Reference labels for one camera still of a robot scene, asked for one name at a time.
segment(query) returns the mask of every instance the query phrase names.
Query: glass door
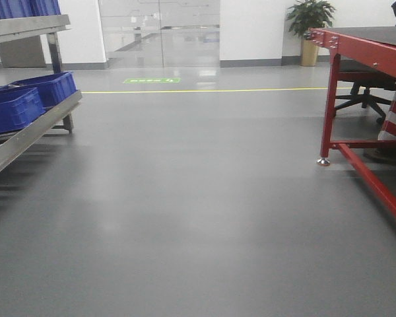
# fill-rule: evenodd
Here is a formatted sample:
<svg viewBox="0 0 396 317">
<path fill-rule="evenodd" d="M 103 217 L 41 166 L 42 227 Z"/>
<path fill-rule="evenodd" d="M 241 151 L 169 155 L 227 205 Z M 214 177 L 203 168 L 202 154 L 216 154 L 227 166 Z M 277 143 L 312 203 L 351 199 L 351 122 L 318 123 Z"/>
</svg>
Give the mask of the glass door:
<svg viewBox="0 0 396 317">
<path fill-rule="evenodd" d="M 98 0 L 110 67 L 219 65 L 220 0 Z"/>
</svg>

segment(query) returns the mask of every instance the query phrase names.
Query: plant pot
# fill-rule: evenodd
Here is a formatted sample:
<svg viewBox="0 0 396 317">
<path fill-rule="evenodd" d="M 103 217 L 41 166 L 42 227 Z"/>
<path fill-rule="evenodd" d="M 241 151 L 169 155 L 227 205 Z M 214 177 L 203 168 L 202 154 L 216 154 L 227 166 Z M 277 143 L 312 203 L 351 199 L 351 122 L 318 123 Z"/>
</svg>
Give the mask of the plant pot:
<svg viewBox="0 0 396 317">
<path fill-rule="evenodd" d="M 319 47 L 311 40 L 302 40 L 301 46 L 301 66 L 315 66 L 317 63 Z"/>
</svg>

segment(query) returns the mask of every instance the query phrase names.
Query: metal shelf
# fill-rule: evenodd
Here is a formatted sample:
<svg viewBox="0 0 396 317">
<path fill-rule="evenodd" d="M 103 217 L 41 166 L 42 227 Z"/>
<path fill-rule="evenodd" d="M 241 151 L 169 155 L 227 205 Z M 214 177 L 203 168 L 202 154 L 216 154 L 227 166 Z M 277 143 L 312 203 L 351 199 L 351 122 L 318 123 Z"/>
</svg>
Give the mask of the metal shelf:
<svg viewBox="0 0 396 317">
<path fill-rule="evenodd" d="M 66 25 L 68 24 L 70 22 L 67 15 L 3 19 L 0 20 L 0 43 L 47 34 L 53 70 L 54 73 L 59 73 L 61 72 L 61 57 L 57 32 L 66 30 Z M 72 132 L 71 112 L 78 106 L 81 98 L 82 94 L 78 90 L 62 103 L 40 116 L 28 127 L 10 136 L 9 139 L 0 144 L 0 171 L 41 138 L 49 129 L 56 127 L 56 123 L 60 120 L 63 120 L 63 125 L 58 126 L 58 128 Z"/>
<path fill-rule="evenodd" d="M 0 20 L 0 43 L 66 30 L 68 15 L 6 18 Z"/>
<path fill-rule="evenodd" d="M 12 163 L 27 148 L 34 144 L 41 136 L 51 129 L 58 121 L 62 120 L 78 106 L 82 98 L 78 90 L 62 103 L 40 116 L 28 127 L 20 130 L 9 140 L 0 145 L 0 171 Z"/>
</svg>

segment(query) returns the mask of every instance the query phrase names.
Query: blue plastic crate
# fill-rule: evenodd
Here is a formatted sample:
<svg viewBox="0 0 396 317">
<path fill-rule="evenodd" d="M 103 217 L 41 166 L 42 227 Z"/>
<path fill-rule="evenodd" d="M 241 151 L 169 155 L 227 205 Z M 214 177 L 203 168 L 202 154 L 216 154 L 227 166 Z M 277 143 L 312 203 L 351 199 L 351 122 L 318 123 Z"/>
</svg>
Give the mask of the blue plastic crate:
<svg viewBox="0 0 396 317">
<path fill-rule="evenodd" d="M 0 19 L 32 17 L 30 0 L 0 0 Z"/>
<path fill-rule="evenodd" d="M 50 110 L 77 91 L 72 73 L 68 71 L 15 81 L 7 86 L 0 87 L 0 91 L 25 88 L 38 89 L 45 110 Z"/>
<path fill-rule="evenodd" d="M 60 15 L 60 7 L 57 0 L 30 0 L 32 12 L 36 16 Z"/>
<path fill-rule="evenodd" d="M 0 91 L 0 133 L 23 129 L 43 113 L 38 89 Z"/>
</svg>

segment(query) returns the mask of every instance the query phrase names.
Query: green floor sign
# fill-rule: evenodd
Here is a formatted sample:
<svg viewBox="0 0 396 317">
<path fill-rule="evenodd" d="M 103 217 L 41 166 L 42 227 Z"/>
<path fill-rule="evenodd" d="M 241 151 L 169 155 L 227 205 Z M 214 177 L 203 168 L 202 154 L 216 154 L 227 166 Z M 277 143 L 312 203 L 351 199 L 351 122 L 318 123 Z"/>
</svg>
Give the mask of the green floor sign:
<svg viewBox="0 0 396 317">
<path fill-rule="evenodd" d="M 124 84 L 176 84 L 180 78 L 128 78 Z"/>
</svg>

